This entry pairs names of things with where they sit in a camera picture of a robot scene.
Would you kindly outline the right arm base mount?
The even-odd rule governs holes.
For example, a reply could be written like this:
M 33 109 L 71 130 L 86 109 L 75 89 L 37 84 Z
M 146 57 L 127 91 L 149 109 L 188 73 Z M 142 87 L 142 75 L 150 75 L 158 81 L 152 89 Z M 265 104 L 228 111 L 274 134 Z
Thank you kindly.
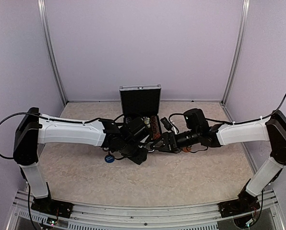
M 251 212 L 261 208 L 258 196 L 252 196 L 246 191 L 246 186 L 249 182 L 250 181 L 244 185 L 241 192 L 238 194 L 237 199 L 218 203 L 219 212 L 222 218 Z

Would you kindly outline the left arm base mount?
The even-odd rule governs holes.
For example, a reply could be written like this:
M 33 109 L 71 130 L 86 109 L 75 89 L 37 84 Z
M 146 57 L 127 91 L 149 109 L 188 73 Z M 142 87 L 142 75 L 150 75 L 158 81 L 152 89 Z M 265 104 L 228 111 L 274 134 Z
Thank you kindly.
M 51 197 L 48 183 L 46 183 L 46 185 L 48 190 L 48 196 L 45 198 L 34 197 L 34 200 L 31 205 L 32 210 L 56 217 L 69 219 L 71 217 L 73 203 L 53 199 Z

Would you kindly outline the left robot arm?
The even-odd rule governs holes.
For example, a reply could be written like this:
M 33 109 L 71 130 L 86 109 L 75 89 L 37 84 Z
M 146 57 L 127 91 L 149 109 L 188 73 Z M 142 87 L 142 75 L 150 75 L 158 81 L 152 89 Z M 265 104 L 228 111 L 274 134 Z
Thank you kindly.
M 56 201 L 50 197 L 49 187 L 38 162 L 38 146 L 48 143 L 86 144 L 119 152 L 122 157 L 140 165 L 147 159 L 144 141 L 151 131 L 143 119 L 136 117 L 129 123 L 94 118 L 89 121 L 62 119 L 39 113 L 32 107 L 15 131 L 13 158 L 20 166 L 37 204 L 46 213 L 52 213 Z

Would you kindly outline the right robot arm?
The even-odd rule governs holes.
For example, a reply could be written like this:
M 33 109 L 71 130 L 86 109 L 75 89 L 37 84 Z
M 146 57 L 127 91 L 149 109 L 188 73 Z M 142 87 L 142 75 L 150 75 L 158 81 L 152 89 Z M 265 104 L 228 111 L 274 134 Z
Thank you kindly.
M 270 143 L 269 158 L 247 182 L 235 201 L 235 209 L 240 213 L 252 207 L 253 199 L 286 167 L 286 117 L 279 110 L 273 111 L 268 117 L 252 121 L 220 122 L 214 126 L 209 126 L 201 109 L 190 109 L 184 112 L 183 116 L 188 131 L 179 134 L 165 132 L 150 145 L 151 149 L 178 153 L 183 148 L 198 143 L 206 148 L 219 148 L 229 144 L 253 141 Z

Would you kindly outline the clear round dealer button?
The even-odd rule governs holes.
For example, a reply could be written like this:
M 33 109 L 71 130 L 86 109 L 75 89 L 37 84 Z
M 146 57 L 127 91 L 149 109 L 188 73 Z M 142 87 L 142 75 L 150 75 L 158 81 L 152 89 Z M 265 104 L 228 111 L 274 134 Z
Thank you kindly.
M 148 117 L 143 117 L 143 121 L 144 121 L 144 123 L 146 124 L 146 125 L 149 125 L 150 124 L 150 118 L 148 118 Z

